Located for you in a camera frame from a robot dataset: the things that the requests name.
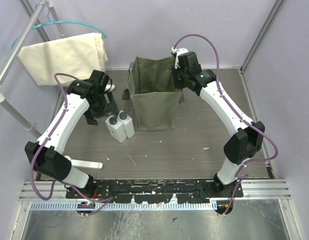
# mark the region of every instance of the gray wood surface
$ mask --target gray wood surface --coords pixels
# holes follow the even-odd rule
[[[113,70],[113,91],[118,108],[136,119],[131,101],[121,100],[128,71]],[[247,115],[250,114],[241,78],[236,69],[222,69],[223,87]],[[101,170],[83,169],[96,179],[213,178],[221,168],[223,147],[230,136],[213,109],[194,92],[183,91],[185,101],[176,113],[176,128],[164,131],[136,131],[135,136],[119,143],[111,137],[105,118],[99,126],[87,125],[84,117],[72,132],[64,154],[73,159],[102,162]],[[265,164],[251,163],[242,171],[250,177],[267,178]]]

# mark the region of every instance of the black mounting plate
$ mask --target black mounting plate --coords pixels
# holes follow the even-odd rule
[[[174,194],[178,204],[209,203],[210,198],[231,197],[216,193],[211,179],[103,179],[95,180],[95,184],[96,199],[113,197],[113,201],[120,204],[131,203],[133,197],[138,204],[169,203]],[[234,196],[243,197],[241,186]],[[66,198],[82,199],[71,188]]]

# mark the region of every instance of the robotic arm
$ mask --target robotic arm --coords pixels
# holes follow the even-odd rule
[[[89,125],[98,125],[97,118],[110,114],[118,115],[119,111],[113,94],[105,91],[108,81],[112,83],[107,74],[98,70],[94,70],[87,80],[73,81],[67,90],[68,105],[61,121],[60,117],[65,109],[65,103],[37,142],[29,141],[25,146],[25,153],[31,163],[38,148],[46,138],[49,138],[36,159],[34,170],[58,181],[74,185],[86,196],[91,196],[95,189],[94,178],[72,166],[71,161],[63,156],[63,152],[71,132],[82,115],[85,116]],[[60,121],[59,125],[49,136],[58,121]]]
[[[263,133],[265,126],[261,121],[253,122],[245,115],[228,96],[221,83],[219,85],[222,92],[219,91],[216,75],[209,69],[202,71],[197,55],[193,51],[172,48],[171,52],[176,56],[175,65],[172,68],[174,86],[177,89],[189,88],[206,101],[217,113],[231,136],[223,147],[226,159],[213,179],[215,191],[221,196],[227,196],[236,182],[236,173],[240,166],[261,149],[263,136],[244,124],[222,96],[226,96],[244,120]]]

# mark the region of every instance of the white bottle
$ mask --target white bottle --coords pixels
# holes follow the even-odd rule
[[[109,129],[111,136],[113,136],[120,143],[126,140],[127,136],[125,133],[124,124],[118,121],[116,117],[110,116],[105,120],[105,124]]]
[[[125,111],[121,110],[118,115],[118,120],[123,123],[127,138],[132,138],[135,135],[133,119]]]

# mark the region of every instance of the open storage bag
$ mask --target open storage bag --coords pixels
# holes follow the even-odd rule
[[[137,118],[136,130],[175,129],[175,114],[181,92],[174,86],[173,56],[160,60],[137,57],[128,79],[123,100],[132,100]]]

